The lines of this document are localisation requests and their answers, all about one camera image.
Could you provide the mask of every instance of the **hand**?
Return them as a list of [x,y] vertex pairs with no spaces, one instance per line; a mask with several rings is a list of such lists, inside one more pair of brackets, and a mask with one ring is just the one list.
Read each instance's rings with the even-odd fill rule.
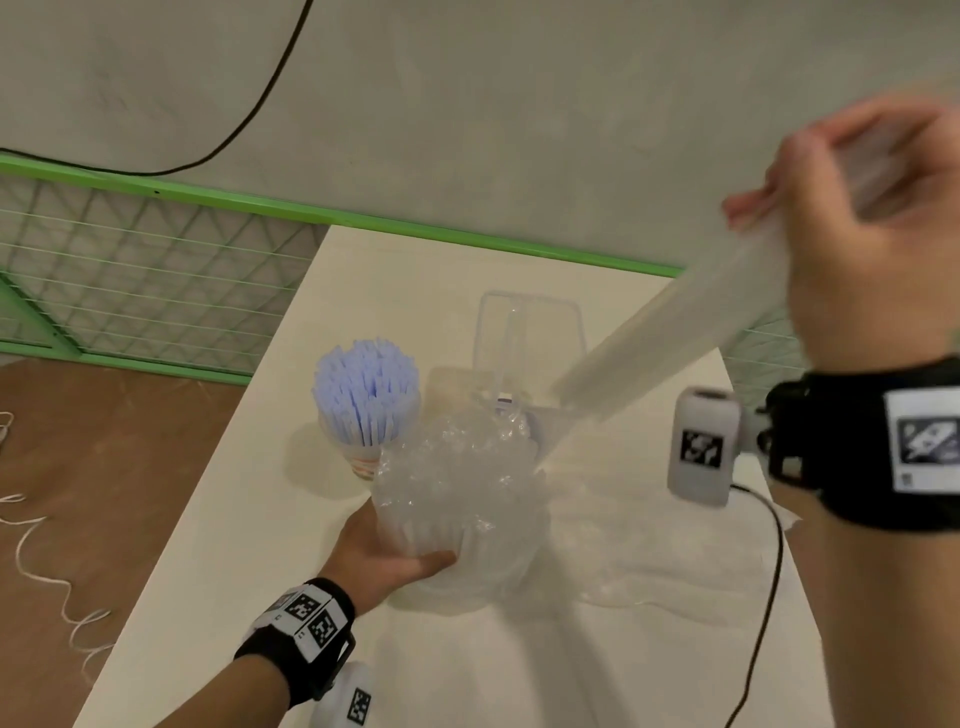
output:
[[[877,122],[906,132],[908,179],[891,215],[853,212],[832,147]],[[723,203],[731,227],[774,201],[790,246],[788,303],[814,369],[867,372],[935,361],[960,325],[960,111],[870,99],[793,134],[759,190]]]
[[380,539],[376,511],[368,499],[347,519],[318,576],[347,592],[359,617],[400,587],[433,576],[456,561],[452,551],[417,557],[397,553]]

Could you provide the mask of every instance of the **power cord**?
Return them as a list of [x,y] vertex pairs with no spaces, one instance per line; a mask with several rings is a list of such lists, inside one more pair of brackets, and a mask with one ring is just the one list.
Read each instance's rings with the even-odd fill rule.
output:
[[286,48],[283,49],[283,55],[280,56],[280,60],[274,69],[274,74],[270,77],[270,81],[267,82],[266,87],[260,94],[260,98],[256,100],[256,103],[253,105],[253,108],[250,109],[250,112],[243,118],[243,121],[240,122],[237,128],[230,132],[227,138],[220,142],[220,144],[218,144],[212,152],[207,153],[195,161],[187,162],[186,164],[180,164],[176,167],[170,167],[169,169],[160,169],[156,172],[129,172],[123,169],[96,167],[90,164],[79,164],[78,162],[66,161],[64,159],[44,157],[43,155],[35,155],[31,152],[22,152],[18,149],[10,149],[8,147],[0,147],[0,153],[14,155],[16,157],[23,157],[25,159],[33,159],[34,161],[47,161],[54,164],[62,164],[63,166],[73,167],[74,169],[85,169],[88,172],[104,172],[111,175],[126,175],[127,177],[162,177],[164,175],[172,175],[175,172],[183,172],[187,169],[193,169],[194,167],[199,167],[201,164],[206,164],[211,159],[223,152],[233,142],[233,140],[250,125],[250,123],[253,121],[253,118],[263,108],[263,105],[267,103],[267,98],[270,96],[271,91],[274,90],[276,81],[280,78],[280,74],[283,72],[287,61],[290,60],[290,56],[294,52],[297,41],[300,39],[300,31],[303,30],[303,26],[306,23],[307,16],[310,14],[310,9],[312,7],[313,0],[304,0],[303,7],[300,10],[300,17],[297,18],[297,25],[294,26],[294,32],[290,35],[290,39],[287,41]]
[[767,606],[763,610],[763,619],[760,621],[760,629],[756,634],[756,642],[754,643],[754,652],[750,656],[750,663],[747,665],[747,679],[743,686],[743,694],[740,696],[740,701],[736,704],[736,707],[733,708],[733,712],[730,714],[730,717],[727,718],[727,722],[724,723],[724,728],[731,728],[733,722],[736,720],[736,717],[740,715],[740,711],[743,710],[743,706],[747,704],[747,698],[750,697],[750,684],[754,680],[754,670],[756,669],[756,660],[760,655],[760,646],[763,644],[763,638],[767,634],[767,626],[770,624],[770,615],[774,611],[774,601],[777,599],[777,589],[780,586],[780,571],[783,567],[783,523],[780,521],[780,516],[777,513],[777,508],[766,496],[762,496],[757,491],[751,490],[743,485],[737,485],[733,483],[731,488],[740,491],[741,493],[746,493],[749,496],[752,496],[759,500],[763,505],[766,506],[767,510],[774,517],[774,521],[777,524],[777,564],[774,566],[774,578],[770,583],[770,595],[767,596]]
[[[0,412],[0,418],[6,418],[3,422],[0,422],[0,447],[3,446],[4,440],[7,439],[7,435],[10,433],[11,425],[13,424],[13,413],[12,412]],[[0,503],[22,503],[26,500],[26,496],[22,493],[16,493],[12,496],[0,497]],[[75,652],[79,652],[84,655],[84,663],[80,667],[80,673],[84,677],[84,680],[89,686],[93,686],[93,679],[86,673],[86,666],[93,659],[95,655],[99,655],[101,652],[106,652],[111,649],[114,643],[101,644],[97,647],[80,647],[77,645],[77,632],[80,629],[88,624],[92,624],[95,621],[100,621],[104,617],[109,617],[109,609],[97,609],[93,612],[90,612],[86,617],[82,619],[71,619],[67,616],[66,605],[70,601],[70,595],[73,594],[73,584],[71,584],[66,579],[55,579],[50,576],[42,576],[38,573],[34,573],[28,570],[23,566],[23,545],[26,543],[27,539],[30,538],[30,534],[36,531],[40,524],[47,520],[47,516],[40,516],[35,519],[27,519],[26,521],[7,521],[6,519],[0,518],[0,523],[4,525],[29,525],[30,528],[20,537],[20,540],[16,543],[16,551],[13,553],[13,563],[16,565],[16,570],[26,576],[28,579],[33,581],[38,581],[41,584],[56,584],[58,586],[66,587],[66,595],[63,597],[63,603],[60,606],[60,617],[67,624],[71,625],[73,629],[70,630],[70,639],[68,644],[70,649]]]

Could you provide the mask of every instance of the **cup of straws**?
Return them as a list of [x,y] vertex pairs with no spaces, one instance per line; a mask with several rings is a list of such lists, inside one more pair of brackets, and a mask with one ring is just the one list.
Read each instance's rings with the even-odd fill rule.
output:
[[354,341],[317,363],[313,398],[320,427],[354,474],[373,480],[380,449],[420,413],[420,373],[412,357],[386,339]]

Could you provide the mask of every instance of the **black cable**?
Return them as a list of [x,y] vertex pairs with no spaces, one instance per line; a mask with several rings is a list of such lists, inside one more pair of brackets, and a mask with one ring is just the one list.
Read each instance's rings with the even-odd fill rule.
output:
[[777,522],[777,565],[774,567],[774,578],[770,584],[770,595],[767,597],[767,606],[763,611],[763,620],[760,622],[760,630],[756,634],[754,653],[750,656],[750,663],[747,666],[747,680],[743,686],[743,695],[740,696],[740,702],[736,704],[736,707],[733,709],[733,712],[730,714],[730,717],[724,724],[724,728],[731,728],[733,722],[736,720],[736,717],[739,716],[740,711],[743,710],[743,706],[747,704],[747,698],[750,696],[750,683],[753,682],[754,679],[756,659],[760,655],[760,646],[763,644],[763,638],[767,634],[767,626],[770,624],[770,615],[774,611],[774,600],[777,598],[777,588],[780,586],[780,569],[783,566],[783,523],[780,522],[780,516],[777,515],[777,509],[774,507],[774,504],[770,502],[769,498],[764,497],[760,493],[757,493],[756,491],[753,491],[745,486],[733,483],[731,488],[736,491],[740,491],[741,493],[746,493],[750,496],[753,496],[763,503],[763,505],[767,507],[767,510],[773,514],[774,521]]
[[313,0],[304,0],[303,8],[300,10],[300,17],[297,18],[297,25],[294,27],[294,32],[290,35],[290,39],[287,41],[287,47],[283,49],[283,55],[280,56],[280,61],[276,65],[276,69],[274,69],[274,74],[270,77],[270,81],[267,82],[266,87],[260,94],[260,98],[256,100],[256,103],[253,105],[253,108],[250,109],[250,112],[244,117],[243,121],[240,122],[237,128],[230,132],[228,137],[220,142],[220,144],[218,144],[212,152],[209,152],[195,161],[187,162],[186,164],[180,164],[176,167],[171,167],[170,169],[160,169],[156,172],[127,172],[122,169],[94,167],[89,164],[79,164],[77,162],[65,161],[63,159],[44,157],[43,155],[35,155],[31,154],[30,152],[21,152],[18,149],[9,149],[7,147],[0,147],[0,153],[14,155],[16,157],[23,157],[25,159],[33,159],[34,161],[53,162],[54,164],[62,164],[63,166],[73,167],[74,169],[85,169],[88,172],[106,172],[111,175],[126,175],[127,177],[161,177],[163,175],[172,175],[175,172],[182,172],[186,169],[193,169],[194,167],[199,167],[201,164],[206,164],[211,159],[223,152],[232,143],[232,141],[247,128],[247,126],[253,121],[253,118],[263,108],[263,105],[267,102],[267,97],[269,97],[270,92],[274,90],[276,81],[280,78],[280,74],[283,72],[283,68],[286,66],[287,61],[290,60],[290,56],[294,52],[294,47],[297,45],[297,40],[300,38],[300,31],[303,30],[303,25],[306,23],[306,18],[310,14],[310,9],[312,7]]

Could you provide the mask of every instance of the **blue straws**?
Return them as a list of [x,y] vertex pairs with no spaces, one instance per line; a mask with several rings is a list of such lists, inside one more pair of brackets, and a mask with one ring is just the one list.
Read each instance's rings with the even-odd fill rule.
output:
[[420,373],[385,339],[337,347],[317,363],[313,398],[330,434],[346,445],[393,440],[417,417]]

